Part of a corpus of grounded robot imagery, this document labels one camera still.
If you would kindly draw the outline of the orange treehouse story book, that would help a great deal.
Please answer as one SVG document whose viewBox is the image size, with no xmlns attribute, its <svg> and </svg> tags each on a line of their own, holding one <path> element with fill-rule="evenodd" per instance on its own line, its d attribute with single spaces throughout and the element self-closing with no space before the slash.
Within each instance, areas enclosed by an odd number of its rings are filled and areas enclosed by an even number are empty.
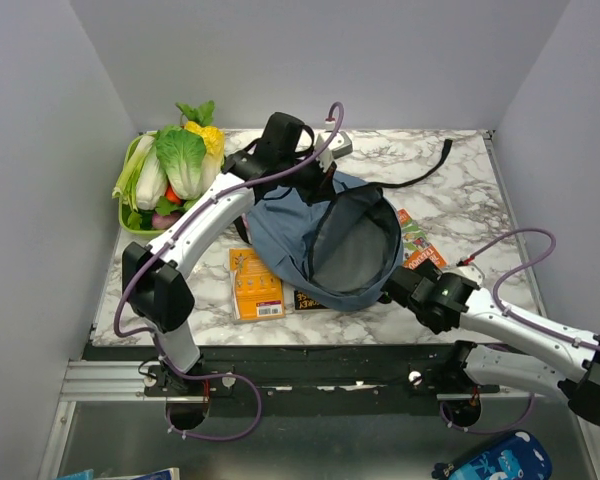
<svg viewBox="0 0 600 480">
<path fill-rule="evenodd" d="M 400 209 L 397 214 L 403 241 L 403 265 L 409 269 L 415 269 L 424 260 L 429 259 L 437 268 L 445 268 L 446 260 L 410 214 L 405 209 Z"/>
</svg>

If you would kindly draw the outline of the blue student backpack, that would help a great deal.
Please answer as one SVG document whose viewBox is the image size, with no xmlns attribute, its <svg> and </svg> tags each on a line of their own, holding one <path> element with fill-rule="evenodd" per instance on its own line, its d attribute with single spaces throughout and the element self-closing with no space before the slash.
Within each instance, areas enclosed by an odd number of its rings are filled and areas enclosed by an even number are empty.
<svg viewBox="0 0 600 480">
<path fill-rule="evenodd" d="M 350 312 L 380 300 L 403 265 L 397 210 L 385 182 L 337 173 L 336 196 L 313 205 L 291 188 L 267 194 L 234 225 L 283 282 L 329 309 Z"/>
</svg>

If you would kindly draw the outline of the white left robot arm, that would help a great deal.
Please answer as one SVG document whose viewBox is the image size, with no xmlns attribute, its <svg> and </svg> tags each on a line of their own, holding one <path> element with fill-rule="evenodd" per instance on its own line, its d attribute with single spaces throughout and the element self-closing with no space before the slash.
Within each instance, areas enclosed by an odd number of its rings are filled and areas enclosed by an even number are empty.
<svg viewBox="0 0 600 480">
<path fill-rule="evenodd" d="M 158 358 L 168 367 L 167 382 L 181 395 L 194 393 L 202 380 L 196 365 L 200 349 L 187 325 L 195 299 L 187 278 L 201 256 L 233 221 L 248 213 L 265 192 L 279 186 L 300 191 L 304 201 L 327 192 L 335 172 L 330 149 L 344 118 L 335 103 L 326 132 L 305 154 L 297 151 L 307 127 L 299 119 L 274 113 L 260 138 L 227 156 L 221 172 L 200 199 L 170 228 L 146 246 L 129 244 L 123 252 L 123 292 L 114 318 L 125 305 L 144 318 Z"/>
</svg>

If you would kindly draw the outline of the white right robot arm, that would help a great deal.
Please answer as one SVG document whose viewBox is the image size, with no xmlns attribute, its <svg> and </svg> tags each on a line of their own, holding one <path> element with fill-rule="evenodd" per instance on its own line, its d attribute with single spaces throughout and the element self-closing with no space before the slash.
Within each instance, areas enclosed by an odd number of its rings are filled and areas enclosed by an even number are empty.
<svg viewBox="0 0 600 480">
<path fill-rule="evenodd" d="M 435 334 L 459 328 L 508 345 L 499 351 L 455 342 L 443 363 L 423 379 L 437 393 L 459 394 L 478 385 L 510 387 L 554 398 L 600 427 L 600 334 L 499 305 L 488 289 L 429 261 L 414 270 L 397 268 L 384 290 Z"/>
</svg>

